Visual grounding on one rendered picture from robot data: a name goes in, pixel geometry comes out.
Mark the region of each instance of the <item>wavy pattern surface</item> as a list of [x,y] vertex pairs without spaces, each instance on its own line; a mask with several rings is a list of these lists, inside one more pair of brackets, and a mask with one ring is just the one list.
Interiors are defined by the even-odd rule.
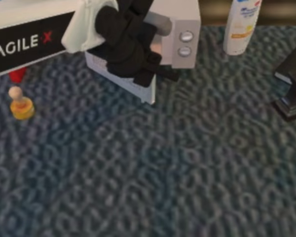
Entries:
[[296,121],[269,105],[296,27],[258,27],[238,57],[222,38],[203,27],[153,106],[61,55],[30,67],[37,112],[16,121],[1,77],[0,237],[296,237]]

